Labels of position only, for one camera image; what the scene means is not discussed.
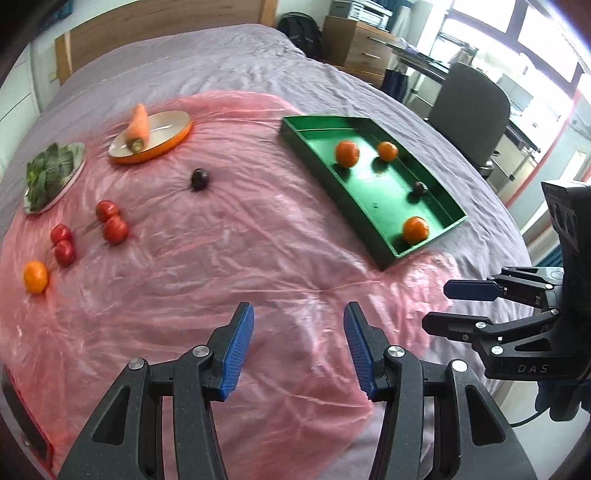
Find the blue gloved right hand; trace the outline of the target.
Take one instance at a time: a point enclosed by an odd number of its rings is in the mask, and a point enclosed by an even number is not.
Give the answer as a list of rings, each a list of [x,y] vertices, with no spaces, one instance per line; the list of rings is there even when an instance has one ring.
[[[572,420],[582,408],[590,413],[590,381],[540,381],[535,400],[537,412],[549,411],[554,422]]]

